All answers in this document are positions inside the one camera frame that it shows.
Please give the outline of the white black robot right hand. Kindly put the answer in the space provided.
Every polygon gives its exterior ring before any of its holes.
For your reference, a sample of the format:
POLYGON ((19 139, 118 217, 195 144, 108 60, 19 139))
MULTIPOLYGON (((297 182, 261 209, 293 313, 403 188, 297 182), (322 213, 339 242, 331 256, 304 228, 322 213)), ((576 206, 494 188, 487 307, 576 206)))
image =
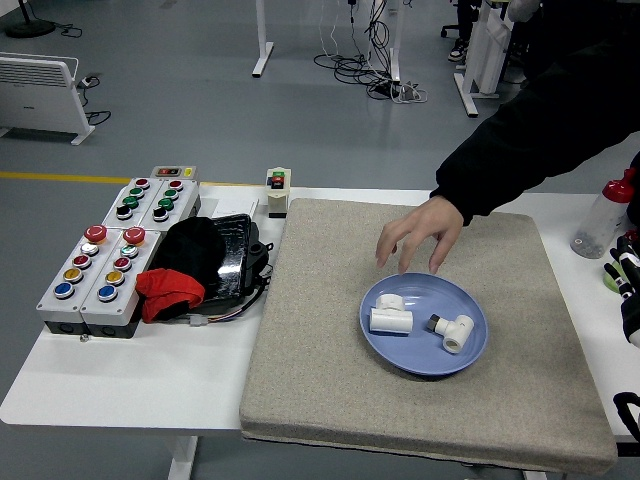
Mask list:
POLYGON ((639 347, 639 256, 626 236, 619 236, 611 256, 626 275, 623 277, 611 264, 604 264, 604 271, 616 285, 615 290, 623 301, 621 304, 622 328, 625 338, 639 347))

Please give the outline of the person's right hand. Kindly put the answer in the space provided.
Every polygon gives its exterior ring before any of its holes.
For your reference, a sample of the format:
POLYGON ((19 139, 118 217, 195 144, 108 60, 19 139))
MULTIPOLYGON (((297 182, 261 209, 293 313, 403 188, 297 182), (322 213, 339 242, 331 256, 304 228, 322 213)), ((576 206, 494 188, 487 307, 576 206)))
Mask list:
POLYGON ((404 274, 418 247, 429 237, 436 241, 428 269, 436 274, 455 245, 464 226, 459 210, 447 199, 436 195, 408 214, 387 223, 377 241, 376 264, 382 268, 402 242, 398 273, 404 274))

